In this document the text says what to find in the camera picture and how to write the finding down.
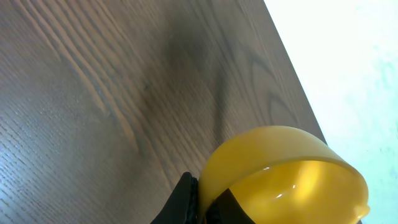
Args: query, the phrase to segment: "white floor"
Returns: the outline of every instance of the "white floor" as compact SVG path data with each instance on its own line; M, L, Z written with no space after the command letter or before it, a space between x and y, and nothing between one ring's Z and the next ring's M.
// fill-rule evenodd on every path
M398 0L265 0L329 146L398 223Z

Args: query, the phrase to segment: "yellow cup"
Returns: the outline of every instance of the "yellow cup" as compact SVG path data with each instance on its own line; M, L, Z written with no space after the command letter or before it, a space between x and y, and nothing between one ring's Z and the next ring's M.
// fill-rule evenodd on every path
M202 170L198 219L230 189L255 223L355 224L369 213L363 176L315 136L257 128L222 144Z

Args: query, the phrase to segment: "yellow object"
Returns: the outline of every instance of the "yellow object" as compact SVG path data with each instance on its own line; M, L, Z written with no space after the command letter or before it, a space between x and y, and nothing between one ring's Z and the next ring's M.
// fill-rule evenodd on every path
M315 136L257 128L222 144L198 183L198 218L230 189L256 223L356 224L369 213L362 175Z

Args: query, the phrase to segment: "brown wooden surface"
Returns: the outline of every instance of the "brown wooden surface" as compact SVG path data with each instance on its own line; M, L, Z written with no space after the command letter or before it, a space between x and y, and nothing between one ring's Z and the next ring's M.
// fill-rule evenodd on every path
M0 223L149 223L235 134L323 140L261 0L2 0L0 25Z

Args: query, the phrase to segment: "black object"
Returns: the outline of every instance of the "black object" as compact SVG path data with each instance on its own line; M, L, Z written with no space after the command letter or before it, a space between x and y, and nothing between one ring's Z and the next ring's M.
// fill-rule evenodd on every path
M152 224L197 224L198 181L185 172ZM254 223L239 206L232 192L225 190L206 213L207 224Z

